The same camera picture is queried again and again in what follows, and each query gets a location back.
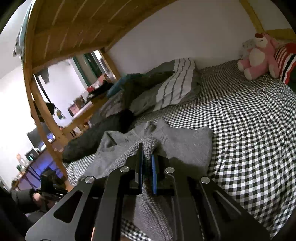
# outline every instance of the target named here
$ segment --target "blue gripper pad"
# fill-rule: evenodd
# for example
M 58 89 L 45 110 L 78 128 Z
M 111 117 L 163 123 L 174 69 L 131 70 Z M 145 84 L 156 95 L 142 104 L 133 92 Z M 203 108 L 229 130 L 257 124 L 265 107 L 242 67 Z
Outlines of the blue gripper pad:
M 156 174 L 156 168 L 155 168 L 155 157 L 154 155 L 151 155 L 151 160 L 152 160 L 152 189 L 153 189 L 153 194 L 157 193 L 157 174 Z

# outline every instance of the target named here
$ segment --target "wooden bed post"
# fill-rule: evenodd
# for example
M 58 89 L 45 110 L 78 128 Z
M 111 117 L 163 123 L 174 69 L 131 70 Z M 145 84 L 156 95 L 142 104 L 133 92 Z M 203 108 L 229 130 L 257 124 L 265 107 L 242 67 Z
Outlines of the wooden bed post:
M 60 130 L 59 126 L 57 125 L 51 113 L 49 112 L 49 109 L 47 108 L 45 101 L 43 100 L 43 97 L 34 78 L 32 78 L 32 81 L 30 82 L 30 90 L 34 97 L 37 108 L 40 111 L 46 125 L 48 126 L 50 131 L 55 135 L 56 139 L 59 141 L 62 147 L 64 147 L 65 145 L 67 145 L 69 140 L 64 135 L 63 131 Z
M 31 108 L 31 114 L 33 116 L 33 119 L 35 120 L 35 124 L 38 130 L 38 133 L 42 139 L 42 141 L 44 142 L 44 144 L 46 145 L 49 154 L 52 156 L 53 160 L 55 161 L 55 163 L 57 164 L 58 168 L 61 170 L 61 172 L 63 173 L 63 175 L 68 178 L 67 175 L 67 171 L 66 168 L 63 166 L 62 160 L 60 158 L 60 154 L 56 153 L 53 149 L 53 147 L 51 146 L 50 142 L 47 139 L 47 136 L 43 130 L 43 127 L 41 125 L 41 122 L 39 120 L 37 111 L 35 109 L 35 105 L 34 105 L 34 101 L 32 98 L 32 94 L 31 94 L 31 90 L 30 90 L 30 77 L 28 75 L 28 71 L 25 67 L 24 64 L 24 79 L 25 79 L 25 88 L 26 88 L 26 93 L 27 93 L 27 97 L 28 97 L 28 101 L 29 101 L 29 105 Z M 70 191 L 73 187 L 70 185 L 69 181 L 65 182 L 67 190 Z
M 37 130 L 38 130 L 38 133 L 39 133 L 42 141 L 46 145 L 49 154 L 52 156 L 53 160 L 57 164 L 58 168 L 61 170 L 63 175 L 66 177 L 66 179 L 68 179 L 67 171 L 66 171 L 66 168 L 63 166 L 60 153 L 56 153 L 54 151 L 53 147 L 51 146 L 50 142 L 48 141 L 47 136 L 42 128 L 41 122 L 39 120 L 39 117 L 38 117 L 38 114 L 37 114 L 37 111 L 36 111 L 36 108 L 34 105 L 32 93 L 31 93 L 31 88 L 30 88 L 30 86 L 32 86 L 33 89 L 35 90 L 34 95 L 36 98 L 35 99 L 36 105 L 37 105 L 38 110 L 40 111 L 41 115 L 45 117 L 44 114 L 47 113 L 47 111 L 49 112 L 49 110 L 46 105 L 45 105 L 46 108 L 43 108 L 43 104 L 45 104 L 45 103 L 44 103 L 44 100 L 40 94 L 38 87 L 37 87 L 37 84 L 36 84 L 35 80 L 33 79 L 33 73 L 32 73 L 32 48 L 33 48 L 33 42 L 34 42 L 33 38 L 34 38 L 34 32 L 35 32 L 35 27 L 36 27 L 36 20 L 39 16 L 39 11 L 41 9 L 42 4 L 43 4 L 43 0 L 38 0 L 38 1 L 33 0 L 31 12 L 29 15 L 30 21 L 28 21 L 27 31 L 26 31 L 26 36 L 25 36 L 25 39 L 26 39 L 25 53 L 24 53 L 25 59 L 24 59 L 24 63 L 23 63 L 25 88 L 26 88 L 26 94 L 27 94 L 28 101 L 29 101 L 29 106 L 31 109 L 31 114 L 33 116 L 33 119 L 35 120 L 35 124 L 36 124 Z M 70 185 L 68 180 L 65 181 L 65 184 L 66 184 L 66 188 L 68 191 L 73 189 L 73 186 Z

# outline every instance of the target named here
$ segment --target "stuffed animal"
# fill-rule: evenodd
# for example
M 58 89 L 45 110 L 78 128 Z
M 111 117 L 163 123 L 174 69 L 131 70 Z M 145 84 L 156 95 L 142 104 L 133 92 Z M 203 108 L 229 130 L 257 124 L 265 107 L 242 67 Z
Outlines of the stuffed animal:
M 266 33 L 255 34 L 256 46 L 249 50 L 245 59 L 237 62 L 237 67 L 248 80 L 254 80 L 268 70 L 273 78 L 279 77 L 279 67 L 274 58 L 278 42 Z

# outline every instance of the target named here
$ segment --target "mattress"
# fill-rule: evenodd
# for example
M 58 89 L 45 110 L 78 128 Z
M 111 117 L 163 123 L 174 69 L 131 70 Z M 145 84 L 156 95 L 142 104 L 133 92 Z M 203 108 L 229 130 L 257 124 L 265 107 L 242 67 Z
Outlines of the mattress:
M 133 125 L 162 118 L 171 127 L 211 128 L 208 176 L 273 237 L 295 207 L 296 94 L 267 74 L 246 80 L 237 61 L 207 67 L 201 76 L 202 89 L 195 100 L 144 114 Z M 73 184 L 86 169 L 81 162 L 67 168 Z M 126 220 L 122 234 L 150 240 Z

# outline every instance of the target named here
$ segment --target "silver screw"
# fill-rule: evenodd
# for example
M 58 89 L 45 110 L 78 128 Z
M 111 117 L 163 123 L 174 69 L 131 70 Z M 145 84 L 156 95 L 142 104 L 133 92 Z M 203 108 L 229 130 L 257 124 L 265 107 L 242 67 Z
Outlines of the silver screw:
M 130 168 L 129 167 L 122 167 L 120 168 L 120 171 L 125 173 L 125 172 L 129 172 Z
M 92 183 L 92 182 L 94 181 L 94 177 L 92 177 L 92 176 L 88 176 L 88 177 L 86 177 L 86 178 L 84 179 L 84 181 L 85 181 L 86 183 Z
M 209 179 L 208 177 L 202 177 L 200 180 L 201 180 L 202 183 L 204 183 L 204 184 L 208 184 L 208 183 L 210 182 L 210 179 Z
M 175 169 L 173 168 L 173 167 L 167 167 L 166 169 L 165 169 L 165 172 L 166 173 L 173 173 L 175 171 Z

